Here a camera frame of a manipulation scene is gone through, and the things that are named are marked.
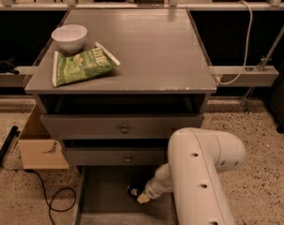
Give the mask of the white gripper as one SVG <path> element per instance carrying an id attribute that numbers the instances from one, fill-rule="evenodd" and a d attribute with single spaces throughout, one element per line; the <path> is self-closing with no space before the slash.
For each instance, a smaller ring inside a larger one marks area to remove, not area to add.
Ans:
<path id="1" fill-rule="evenodd" d="M 157 199 L 165 193 L 164 186 L 161 182 L 156 179 L 149 180 L 144 188 L 144 192 L 142 193 L 137 201 L 140 204 L 148 203 L 151 200 Z"/>

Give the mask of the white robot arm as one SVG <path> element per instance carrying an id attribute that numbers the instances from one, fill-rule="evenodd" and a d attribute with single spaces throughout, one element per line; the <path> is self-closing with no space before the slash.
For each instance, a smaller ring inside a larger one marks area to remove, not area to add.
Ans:
<path id="1" fill-rule="evenodd" d="M 235 135 L 202 128 L 181 128 L 168 143 L 168 162 L 147 182 L 139 203 L 173 194 L 179 225 L 235 225 L 218 175 L 246 159 Z"/>

